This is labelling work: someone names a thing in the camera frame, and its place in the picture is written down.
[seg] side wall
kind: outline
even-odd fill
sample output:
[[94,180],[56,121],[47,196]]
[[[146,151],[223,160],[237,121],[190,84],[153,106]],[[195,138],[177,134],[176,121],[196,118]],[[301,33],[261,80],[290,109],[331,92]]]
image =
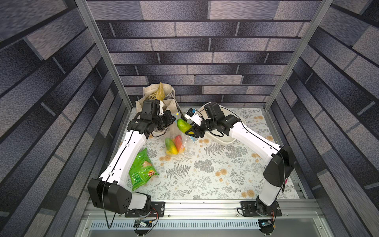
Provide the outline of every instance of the side wall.
[[0,15],[0,236],[74,236],[129,111],[74,0]]
[[270,109],[337,237],[379,236],[378,2],[335,0]]

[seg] mango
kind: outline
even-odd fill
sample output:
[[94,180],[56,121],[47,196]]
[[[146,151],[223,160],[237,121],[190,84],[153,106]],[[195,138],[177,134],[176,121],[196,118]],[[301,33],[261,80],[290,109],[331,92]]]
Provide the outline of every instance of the mango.
[[183,139],[180,135],[177,135],[175,137],[174,143],[175,143],[175,146],[176,146],[176,149],[178,150],[178,152],[181,152],[183,149]]
[[182,120],[182,119],[178,119],[178,128],[180,131],[182,131],[183,133],[187,132],[188,130],[190,130],[192,128],[192,126],[187,123],[186,121]]
[[170,138],[166,138],[164,140],[164,143],[166,145],[167,151],[174,155],[178,154],[178,150],[176,149],[175,143]]

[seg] green chip bag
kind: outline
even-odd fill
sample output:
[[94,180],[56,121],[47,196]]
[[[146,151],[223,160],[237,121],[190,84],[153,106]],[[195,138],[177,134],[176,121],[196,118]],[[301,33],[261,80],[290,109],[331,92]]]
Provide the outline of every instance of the green chip bag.
[[153,175],[159,175],[147,156],[147,148],[137,154],[130,170],[129,176],[132,180],[132,191],[146,184]]

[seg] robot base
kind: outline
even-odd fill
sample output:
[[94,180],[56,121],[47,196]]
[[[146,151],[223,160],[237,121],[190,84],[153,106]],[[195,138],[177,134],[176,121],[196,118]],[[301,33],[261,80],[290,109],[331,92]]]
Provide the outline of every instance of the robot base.
[[280,210],[277,201],[274,201],[271,206],[266,206],[259,201],[258,197],[257,200],[258,201],[241,202],[242,214],[244,217],[270,217],[272,212],[274,212],[274,215],[277,217],[282,216],[282,211]]
[[[163,217],[164,215],[164,206],[165,202],[146,202],[146,205],[144,209],[132,209],[132,210],[127,210],[125,212],[125,217],[146,217],[150,213],[150,209],[154,207],[156,211],[158,212],[158,217]],[[156,217],[155,211],[150,214],[150,217]]]

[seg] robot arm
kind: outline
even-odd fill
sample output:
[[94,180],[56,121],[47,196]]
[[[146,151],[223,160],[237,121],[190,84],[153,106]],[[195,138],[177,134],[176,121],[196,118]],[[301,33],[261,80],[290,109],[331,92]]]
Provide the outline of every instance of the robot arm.
[[204,109],[209,119],[204,120],[196,110],[188,110],[185,117],[191,119],[194,126],[185,134],[198,138],[203,137],[206,131],[217,130],[241,141],[255,151],[267,166],[263,172],[265,179],[263,189],[256,198],[255,206],[258,215],[269,215],[273,208],[277,207],[276,196],[294,169],[295,157],[292,149],[288,145],[281,147],[265,139],[234,115],[225,116],[215,102],[206,104]]
[[137,153],[149,135],[154,129],[163,130],[175,121],[169,110],[162,111],[159,100],[145,100],[142,112],[130,121],[125,139],[112,162],[98,179],[91,179],[88,183],[88,192],[95,207],[119,214],[128,209],[150,210],[148,195],[131,193],[123,186]]
[[[159,114],[158,102],[145,101],[143,111],[129,123],[128,132],[115,158],[108,165],[99,179],[91,179],[88,184],[93,205],[106,210],[125,213],[128,209],[150,210],[149,195],[131,193],[124,189],[126,176],[140,148],[145,144],[150,133],[155,129],[162,129],[171,125],[175,118],[170,111]],[[294,155],[289,146],[281,147],[255,133],[244,125],[234,115],[224,116],[219,105],[215,102],[204,106],[210,119],[203,119],[196,110],[188,110],[186,118],[195,125],[185,134],[193,137],[204,137],[206,131],[217,130],[243,142],[255,151],[267,165],[263,176],[265,183],[259,196],[256,198],[256,213],[267,216],[273,207],[277,207],[276,196],[284,185],[286,178],[293,170]]]

